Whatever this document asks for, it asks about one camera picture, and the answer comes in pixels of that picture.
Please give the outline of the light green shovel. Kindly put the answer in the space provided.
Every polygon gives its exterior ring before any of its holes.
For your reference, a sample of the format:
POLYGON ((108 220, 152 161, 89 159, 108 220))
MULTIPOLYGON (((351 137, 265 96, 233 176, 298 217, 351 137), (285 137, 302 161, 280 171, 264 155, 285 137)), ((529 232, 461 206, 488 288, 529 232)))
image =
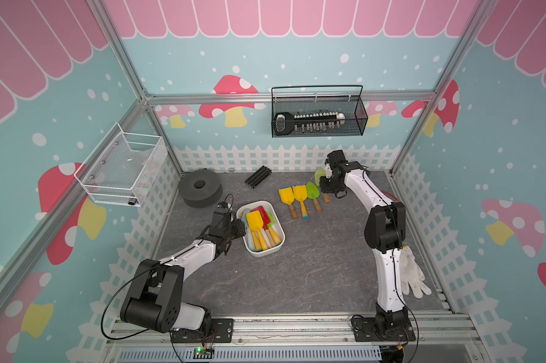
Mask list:
POLYGON ((324 169, 317 169, 315 171, 315 175, 314 175, 314 182, 315 182, 315 185, 317 187, 317 189, 320 191, 321 195, 323 196, 324 198, 324 202, 326 204, 330 204, 331 200, 330 200, 330 197, 329 197, 329 194, 327 193, 324 193, 322 190, 321 190, 321 178, 322 177, 326 177, 326 172, 324 169))

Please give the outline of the green shovel wooden handle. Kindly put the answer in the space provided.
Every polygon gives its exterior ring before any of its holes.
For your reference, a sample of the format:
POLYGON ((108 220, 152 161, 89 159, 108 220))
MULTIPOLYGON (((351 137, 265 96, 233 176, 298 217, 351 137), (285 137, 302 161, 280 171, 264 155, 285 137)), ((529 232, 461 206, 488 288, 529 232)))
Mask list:
POLYGON ((321 208, 320 203, 318 202, 318 198, 320 196, 320 192, 318 190, 318 187, 312 181, 309 181, 306 184, 306 192, 307 192, 307 197, 313 202, 315 210, 318 213, 321 213, 322 208, 321 208))

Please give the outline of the yellow shovel blue tip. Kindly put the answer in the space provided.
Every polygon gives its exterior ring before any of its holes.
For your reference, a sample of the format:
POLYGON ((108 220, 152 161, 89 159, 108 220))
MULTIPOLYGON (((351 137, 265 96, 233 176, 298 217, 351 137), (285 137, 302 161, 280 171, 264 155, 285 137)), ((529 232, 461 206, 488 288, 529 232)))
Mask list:
POLYGON ((307 199, 307 190, 305 185, 295 185, 292 187, 294 198, 300 203, 300 209, 303 219, 309 219, 309 214, 306 209, 305 200, 307 199))

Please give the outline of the white plastic storage box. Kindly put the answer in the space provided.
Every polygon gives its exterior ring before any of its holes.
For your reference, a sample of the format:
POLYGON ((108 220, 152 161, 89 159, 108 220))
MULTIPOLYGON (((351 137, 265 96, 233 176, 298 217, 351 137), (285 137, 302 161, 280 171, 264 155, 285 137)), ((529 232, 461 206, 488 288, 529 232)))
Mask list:
POLYGON ((247 249, 247 251, 251 255, 253 255, 254 257, 268 256, 270 254, 278 252, 284 246, 284 243, 285 243, 285 240, 286 240, 286 234, 285 234, 285 231, 283 230, 283 228, 282 228, 282 226, 280 224, 280 221, 278 220, 278 216, 277 216, 277 214, 275 212, 275 209, 273 208, 273 205, 270 204, 270 202, 268 202, 268 201, 256 201, 256 202, 253 202, 253 203, 250 203, 250 204, 245 204, 244 206, 242 206, 237 211, 236 216, 238 217, 238 219, 241 220, 241 222, 244 223, 244 226, 246 228, 246 235, 243 237, 244 246, 247 249), (265 211, 267 212, 269 218, 271 219, 270 228, 273 231, 275 231, 276 234, 281 239, 281 244, 278 245, 278 246, 274 246, 273 243, 269 240, 268 235, 265 233, 265 239, 267 241, 269 249, 267 251, 264 251, 264 252, 256 252, 255 246, 253 244, 253 238, 251 236, 251 232, 250 232, 249 226, 247 224, 247 213, 253 212, 253 211, 258 211, 256 208, 259 207, 259 206, 261 206, 261 207, 263 207, 265 209, 265 211))

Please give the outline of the yellow shovel wooden handle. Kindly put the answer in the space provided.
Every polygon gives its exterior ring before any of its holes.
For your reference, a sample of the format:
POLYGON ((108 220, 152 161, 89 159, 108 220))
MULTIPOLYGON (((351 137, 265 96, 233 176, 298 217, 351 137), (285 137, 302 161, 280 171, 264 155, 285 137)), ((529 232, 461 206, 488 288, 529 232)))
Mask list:
POLYGON ((298 219, 297 211, 294 208, 295 197, 292 187, 280 189, 279 194, 281 201, 288 206, 292 218, 298 219))

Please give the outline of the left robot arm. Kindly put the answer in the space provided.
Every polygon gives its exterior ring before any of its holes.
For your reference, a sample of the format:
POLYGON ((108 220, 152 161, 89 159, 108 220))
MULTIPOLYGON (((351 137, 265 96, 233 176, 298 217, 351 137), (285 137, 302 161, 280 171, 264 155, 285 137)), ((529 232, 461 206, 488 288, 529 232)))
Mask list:
POLYGON ((205 341, 216 335, 208 308, 182 301, 184 282, 199 268, 230 250, 232 241, 246 234, 243 223, 227 202, 217 204, 212 220, 183 250, 160 260, 145 259, 135 275, 112 295, 100 320, 100 331, 108 340, 125 340, 146 331, 195 334, 205 341), (111 337, 104 323, 107 310, 127 289, 120 308, 122 322, 142 330, 124 337, 111 337))

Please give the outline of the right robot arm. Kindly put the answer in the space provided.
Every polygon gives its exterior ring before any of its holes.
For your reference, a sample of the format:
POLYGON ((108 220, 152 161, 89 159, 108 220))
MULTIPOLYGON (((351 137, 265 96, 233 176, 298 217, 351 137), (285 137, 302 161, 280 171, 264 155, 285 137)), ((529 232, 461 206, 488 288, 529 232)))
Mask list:
POLYGON ((372 249, 378 276, 374 329, 381 338, 412 326, 402 295, 400 259, 406 238, 406 208, 383 193, 357 162, 324 166, 321 191, 353 192, 368 211, 364 239, 372 249))

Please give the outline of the yellow shovel in box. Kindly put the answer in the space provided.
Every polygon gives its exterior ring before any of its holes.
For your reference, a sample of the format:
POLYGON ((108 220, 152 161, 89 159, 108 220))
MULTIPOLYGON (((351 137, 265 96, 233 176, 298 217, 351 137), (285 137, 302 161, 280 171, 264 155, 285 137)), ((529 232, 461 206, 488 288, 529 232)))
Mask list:
POLYGON ((265 239, 264 222, 259 211, 247 213, 247 224, 249 226, 253 244, 256 252, 264 252, 269 249, 265 239))

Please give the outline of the red shovel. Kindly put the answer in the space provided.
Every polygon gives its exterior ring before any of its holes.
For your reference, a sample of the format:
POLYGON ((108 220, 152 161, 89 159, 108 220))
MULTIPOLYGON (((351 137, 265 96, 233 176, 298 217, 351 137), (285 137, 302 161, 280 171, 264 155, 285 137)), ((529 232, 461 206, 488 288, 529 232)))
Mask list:
POLYGON ((262 216, 262 220, 263 220, 263 225, 264 225, 264 229, 265 229, 265 233, 268 235, 268 238, 269 240, 273 243, 274 246, 278 246, 281 244, 281 239, 280 237, 276 234, 275 231, 273 231, 271 228, 270 228, 270 225, 271 225, 271 219, 269 218, 267 212, 265 211, 265 209, 261 206, 257 207, 256 208, 260 215, 262 216))

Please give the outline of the dark grey foam roll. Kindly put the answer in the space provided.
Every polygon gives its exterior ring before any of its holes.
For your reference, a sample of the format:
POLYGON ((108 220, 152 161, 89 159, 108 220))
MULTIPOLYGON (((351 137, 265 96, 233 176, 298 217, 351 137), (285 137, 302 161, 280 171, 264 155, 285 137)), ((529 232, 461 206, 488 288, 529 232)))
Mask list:
POLYGON ((199 169, 184 176, 179 182, 178 191, 187 206, 204 208, 219 201, 223 187, 216 172, 199 169))

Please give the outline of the black ribbed bar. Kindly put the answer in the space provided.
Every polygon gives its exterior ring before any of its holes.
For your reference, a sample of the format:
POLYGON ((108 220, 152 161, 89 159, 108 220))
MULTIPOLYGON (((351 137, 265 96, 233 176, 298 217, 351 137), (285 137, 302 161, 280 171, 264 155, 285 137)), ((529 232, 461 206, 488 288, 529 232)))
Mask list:
POLYGON ((245 185, 255 188, 261 182, 263 182, 272 173, 272 170, 267 166, 261 166, 256 172, 254 172, 249 178, 245 180, 245 185))

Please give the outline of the black socket bit holder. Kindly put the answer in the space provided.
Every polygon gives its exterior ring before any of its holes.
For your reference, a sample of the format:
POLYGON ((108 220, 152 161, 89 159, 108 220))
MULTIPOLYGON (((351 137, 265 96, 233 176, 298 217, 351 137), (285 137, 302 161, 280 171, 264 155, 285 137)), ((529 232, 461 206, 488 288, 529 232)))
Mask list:
POLYGON ((273 136, 291 136, 294 133, 327 132, 345 123, 344 113, 277 113, 271 121, 273 136))

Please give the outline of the white work glove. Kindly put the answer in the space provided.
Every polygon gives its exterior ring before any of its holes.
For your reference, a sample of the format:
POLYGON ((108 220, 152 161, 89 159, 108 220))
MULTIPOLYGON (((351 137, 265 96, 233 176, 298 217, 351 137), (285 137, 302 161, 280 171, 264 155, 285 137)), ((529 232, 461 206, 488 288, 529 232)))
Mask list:
POLYGON ((404 246, 400 254, 401 285, 404 295, 412 293, 416 299, 430 296, 432 290, 424 283, 424 272, 416 263, 415 255, 409 246, 404 246))

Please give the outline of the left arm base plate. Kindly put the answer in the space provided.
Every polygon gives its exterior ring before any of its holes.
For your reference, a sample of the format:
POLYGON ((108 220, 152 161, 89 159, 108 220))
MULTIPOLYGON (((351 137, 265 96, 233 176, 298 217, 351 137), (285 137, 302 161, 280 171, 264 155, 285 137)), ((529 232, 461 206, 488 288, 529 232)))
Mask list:
POLYGON ((234 319, 212 319, 203 322, 198 330, 179 328, 170 331, 172 343, 230 343, 234 329, 234 319))

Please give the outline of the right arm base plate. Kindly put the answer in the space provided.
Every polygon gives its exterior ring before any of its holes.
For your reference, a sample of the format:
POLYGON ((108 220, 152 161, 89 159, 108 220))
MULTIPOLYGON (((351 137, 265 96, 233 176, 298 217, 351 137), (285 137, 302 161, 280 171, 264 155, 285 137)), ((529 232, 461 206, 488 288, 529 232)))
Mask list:
POLYGON ((350 319, 356 342, 378 342, 406 345, 415 342, 416 336, 412 326, 404 325, 398 328, 379 329, 375 317, 354 315, 350 319))

